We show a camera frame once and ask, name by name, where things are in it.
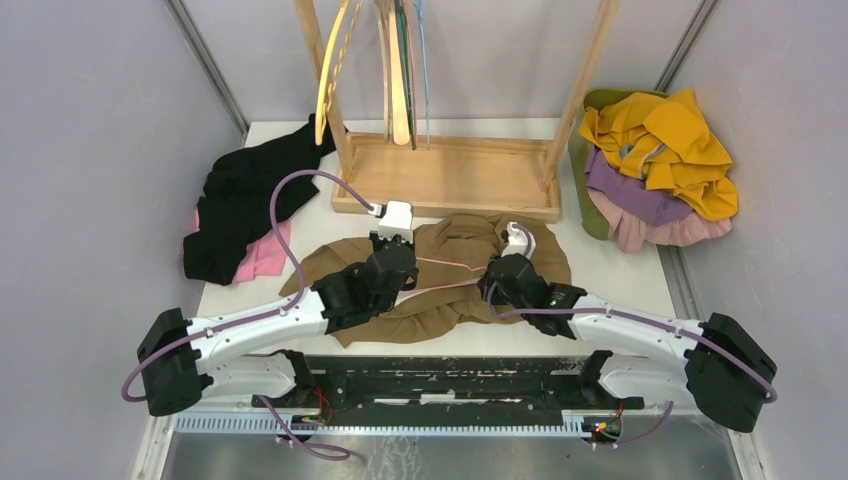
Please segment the black garment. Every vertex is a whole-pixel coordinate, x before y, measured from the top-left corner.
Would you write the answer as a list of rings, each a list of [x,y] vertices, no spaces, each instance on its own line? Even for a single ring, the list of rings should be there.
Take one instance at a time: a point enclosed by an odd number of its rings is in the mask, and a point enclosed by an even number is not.
[[[225,217],[249,228],[255,238],[272,231],[269,209],[276,185],[287,175],[318,169],[326,155],[335,151],[329,131],[323,143],[314,142],[315,116],[298,130],[253,147],[223,155],[208,173],[196,210],[203,224]]]

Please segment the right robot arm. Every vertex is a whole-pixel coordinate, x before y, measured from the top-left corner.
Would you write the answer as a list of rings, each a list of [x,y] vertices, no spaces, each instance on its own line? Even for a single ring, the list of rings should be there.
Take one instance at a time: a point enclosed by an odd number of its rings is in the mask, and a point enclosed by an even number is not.
[[[495,257],[478,282],[489,308],[505,307],[549,336],[602,346],[577,382],[580,400],[614,398],[693,405],[710,420],[750,433],[778,398],[777,365],[734,318],[677,319],[616,306],[583,288],[546,281],[521,254]]]

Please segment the yellow garment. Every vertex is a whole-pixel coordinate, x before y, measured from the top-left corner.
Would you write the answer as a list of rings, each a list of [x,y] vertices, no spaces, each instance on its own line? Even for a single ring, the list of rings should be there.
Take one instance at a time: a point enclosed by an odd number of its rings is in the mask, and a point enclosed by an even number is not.
[[[728,177],[733,160],[710,130],[694,90],[669,96],[634,92],[587,106],[577,129],[618,173],[670,194],[710,221],[735,216],[739,196]]]

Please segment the yellow plastic hanger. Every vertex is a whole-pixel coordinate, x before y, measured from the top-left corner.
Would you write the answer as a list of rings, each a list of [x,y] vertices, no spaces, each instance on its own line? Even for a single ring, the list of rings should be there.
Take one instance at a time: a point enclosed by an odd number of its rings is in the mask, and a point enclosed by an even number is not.
[[[358,1],[355,4],[340,48],[336,48],[336,46],[342,32],[343,22],[348,16],[351,0],[344,0],[341,2],[338,14],[336,15],[331,29],[319,76],[319,92],[316,101],[314,131],[314,140],[316,145],[321,145],[323,143],[330,108],[333,106],[335,98],[338,77],[340,76],[343,61],[347,54],[347,49],[363,4],[363,1]]]

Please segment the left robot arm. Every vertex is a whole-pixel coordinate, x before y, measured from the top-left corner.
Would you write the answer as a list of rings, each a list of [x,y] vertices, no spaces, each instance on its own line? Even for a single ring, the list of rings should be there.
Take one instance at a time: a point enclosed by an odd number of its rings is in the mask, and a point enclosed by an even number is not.
[[[178,308],[160,313],[137,349],[129,386],[142,382],[139,401],[153,417],[184,411],[211,397],[264,395],[291,406],[307,404],[315,382],[302,355],[259,350],[290,340],[327,336],[390,311],[400,292],[413,289],[418,268],[412,241],[372,238],[374,251],[315,281],[301,294],[241,312],[187,318]]]

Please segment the wooden hanger rack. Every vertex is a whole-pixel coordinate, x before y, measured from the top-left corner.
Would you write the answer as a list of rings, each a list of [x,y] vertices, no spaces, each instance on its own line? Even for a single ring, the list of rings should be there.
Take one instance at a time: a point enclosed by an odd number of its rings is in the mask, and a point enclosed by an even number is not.
[[[319,81],[328,38],[323,38],[311,1],[294,4]],[[548,223],[560,215],[558,168],[619,4],[598,5],[589,41],[554,137],[550,140],[431,136],[417,133],[417,149],[386,141],[383,131],[346,128],[336,92],[327,127],[343,180],[368,199],[407,200],[422,216],[514,213]]]

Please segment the green plastic hanger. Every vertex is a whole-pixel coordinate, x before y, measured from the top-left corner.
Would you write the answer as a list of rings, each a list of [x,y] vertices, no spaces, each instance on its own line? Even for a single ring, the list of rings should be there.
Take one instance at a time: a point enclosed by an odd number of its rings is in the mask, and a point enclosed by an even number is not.
[[[417,126],[415,118],[415,90],[412,55],[410,51],[410,38],[408,28],[408,17],[406,13],[406,2],[395,1],[396,20],[399,29],[400,60],[402,66],[402,78],[404,85],[404,96],[406,102],[407,123],[410,133],[410,146],[413,151],[417,149]]]

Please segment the pink wire hanger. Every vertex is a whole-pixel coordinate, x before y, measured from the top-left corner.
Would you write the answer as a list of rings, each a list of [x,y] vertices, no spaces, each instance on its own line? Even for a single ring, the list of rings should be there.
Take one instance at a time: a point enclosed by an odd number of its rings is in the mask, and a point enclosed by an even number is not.
[[[417,285],[402,292],[402,297],[472,286],[486,270],[486,260],[481,259],[459,261],[418,256],[416,260],[419,269]]]

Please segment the tan pleated skirt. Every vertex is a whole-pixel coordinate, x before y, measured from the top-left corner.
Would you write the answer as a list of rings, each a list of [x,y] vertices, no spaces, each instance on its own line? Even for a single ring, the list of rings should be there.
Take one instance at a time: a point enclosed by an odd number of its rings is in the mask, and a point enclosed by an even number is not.
[[[571,268],[555,234],[540,220],[514,214],[457,214],[414,232],[418,257],[417,293],[369,322],[333,334],[343,346],[355,342],[410,344],[441,337],[460,323],[514,324],[519,316],[494,317],[475,281],[489,259],[503,251],[510,222],[528,229],[537,242],[532,263],[546,281],[571,282]]]

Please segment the light pink ruffled garment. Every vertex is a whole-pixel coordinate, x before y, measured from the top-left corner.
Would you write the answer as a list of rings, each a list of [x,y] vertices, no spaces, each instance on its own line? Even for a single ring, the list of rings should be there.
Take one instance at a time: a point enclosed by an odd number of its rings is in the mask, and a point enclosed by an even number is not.
[[[686,247],[703,240],[724,236],[732,230],[732,221],[710,221],[697,212],[660,226],[651,226],[636,215],[614,204],[604,193],[590,189],[589,198],[609,227],[607,238],[625,253],[635,253],[644,243]]]

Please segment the aluminium frame rail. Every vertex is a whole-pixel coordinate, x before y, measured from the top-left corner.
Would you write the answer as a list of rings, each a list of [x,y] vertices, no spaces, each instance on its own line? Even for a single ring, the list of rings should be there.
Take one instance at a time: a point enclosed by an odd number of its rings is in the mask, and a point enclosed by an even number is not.
[[[148,423],[134,479],[764,479],[752,438],[679,407],[609,413],[524,398],[218,402]]]

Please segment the green plastic bin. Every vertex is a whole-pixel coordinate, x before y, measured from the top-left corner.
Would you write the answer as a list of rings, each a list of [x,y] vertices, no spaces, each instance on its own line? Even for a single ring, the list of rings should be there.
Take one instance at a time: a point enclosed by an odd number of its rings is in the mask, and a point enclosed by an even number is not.
[[[628,90],[617,88],[594,88],[589,90],[579,103],[578,116],[575,127],[569,138],[567,151],[570,159],[574,186],[577,194],[578,206],[581,215],[583,230],[596,240],[610,240],[609,223],[595,206],[589,195],[584,169],[587,166],[593,145],[577,133],[577,128],[582,121],[587,108],[600,110],[606,106],[624,100],[633,93],[645,93],[665,98],[663,92],[653,90]]]

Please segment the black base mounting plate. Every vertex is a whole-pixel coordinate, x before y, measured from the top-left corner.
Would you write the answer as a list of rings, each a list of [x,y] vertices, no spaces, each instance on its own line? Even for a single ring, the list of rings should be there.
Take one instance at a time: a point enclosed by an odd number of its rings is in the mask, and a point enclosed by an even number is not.
[[[271,399],[279,410],[319,409],[330,426],[559,426],[562,413],[636,411],[589,383],[586,357],[303,358],[306,380]]]

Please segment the beige wooden hanger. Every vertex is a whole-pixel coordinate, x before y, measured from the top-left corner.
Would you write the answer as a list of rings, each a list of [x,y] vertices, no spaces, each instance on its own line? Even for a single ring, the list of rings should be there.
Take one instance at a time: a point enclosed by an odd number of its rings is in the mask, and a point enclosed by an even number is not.
[[[375,1],[382,57],[384,138],[396,145],[411,142],[407,113],[398,7],[395,1]]]

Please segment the purple garment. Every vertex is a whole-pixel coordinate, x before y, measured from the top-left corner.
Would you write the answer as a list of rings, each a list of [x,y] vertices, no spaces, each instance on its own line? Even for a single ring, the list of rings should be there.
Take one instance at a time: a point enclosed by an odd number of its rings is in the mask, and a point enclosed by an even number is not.
[[[595,146],[590,148],[584,177],[590,190],[602,192],[613,204],[654,227],[694,212],[685,201],[662,191],[647,190],[643,181],[620,174]]]

